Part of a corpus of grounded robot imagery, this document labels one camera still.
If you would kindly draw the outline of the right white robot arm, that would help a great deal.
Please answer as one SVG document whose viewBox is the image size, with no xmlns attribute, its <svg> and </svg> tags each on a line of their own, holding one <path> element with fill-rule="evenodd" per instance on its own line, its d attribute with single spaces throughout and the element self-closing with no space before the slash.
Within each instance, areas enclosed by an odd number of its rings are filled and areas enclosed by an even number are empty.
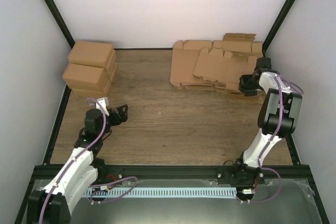
<svg viewBox="0 0 336 224">
<path fill-rule="evenodd" d="M 273 70 L 267 57 L 257 60 L 252 74 L 240 77 L 239 90 L 245 96 L 256 95 L 258 91 L 266 94 L 257 120 L 259 131 L 233 165 L 218 169 L 217 178 L 228 184 L 247 185 L 255 181 L 275 144 L 296 129 L 303 91 Z"/>
</svg>

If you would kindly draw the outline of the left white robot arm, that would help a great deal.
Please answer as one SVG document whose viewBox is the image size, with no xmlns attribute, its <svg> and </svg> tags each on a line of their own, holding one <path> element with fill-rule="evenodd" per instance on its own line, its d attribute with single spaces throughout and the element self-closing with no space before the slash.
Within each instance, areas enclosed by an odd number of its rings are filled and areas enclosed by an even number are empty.
<svg viewBox="0 0 336 224">
<path fill-rule="evenodd" d="M 28 197 L 27 223 L 70 223 L 71 215 L 82 195 L 93 183 L 102 184 L 107 178 L 103 159 L 97 157 L 104 137 L 113 126 L 128 119 L 128 106 L 111 109 L 104 98 L 86 112 L 84 127 L 79 131 L 69 159 L 42 190 Z"/>
</svg>

